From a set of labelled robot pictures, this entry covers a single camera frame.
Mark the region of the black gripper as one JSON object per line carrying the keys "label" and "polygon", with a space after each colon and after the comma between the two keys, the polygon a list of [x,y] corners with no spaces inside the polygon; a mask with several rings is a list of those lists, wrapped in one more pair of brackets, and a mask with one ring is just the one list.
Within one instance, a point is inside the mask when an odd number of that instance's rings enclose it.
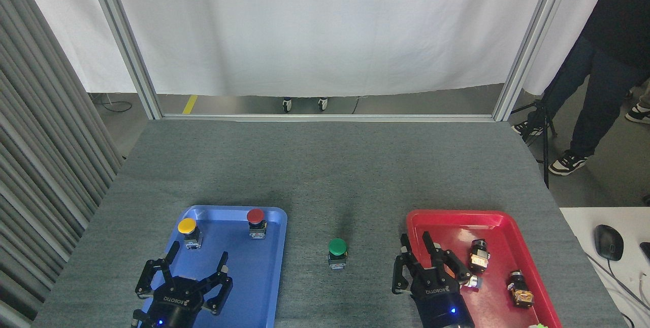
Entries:
{"label": "black gripper", "polygon": [[[474,327],[460,293],[460,284],[467,283],[472,273],[450,249],[443,250],[434,243],[429,232],[422,234],[422,240],[432,268],[417,269],[419,262],[408,235],[401,234],[400,254],[393,264],[392,293],[412,295],[423,327]],[[404,268],[410,273],[410,283]]]}
{"label": "black gripper", "polygon": [[[170,266],[179,249],[180,243],[174,241],[165,256],[146,261],[136,284],[139,299],[153,297],[148,309],[152,327],[193,327],[201,309],[220,315],[234,286],[226,266],[228,252],[221,254],[216,272],[209,277],[201,280],[172,277]],[[156,272],[162,272],[164,281],[153,291],[151,284]],[[219,287],[216,296],[205,298],[216,287]]]}

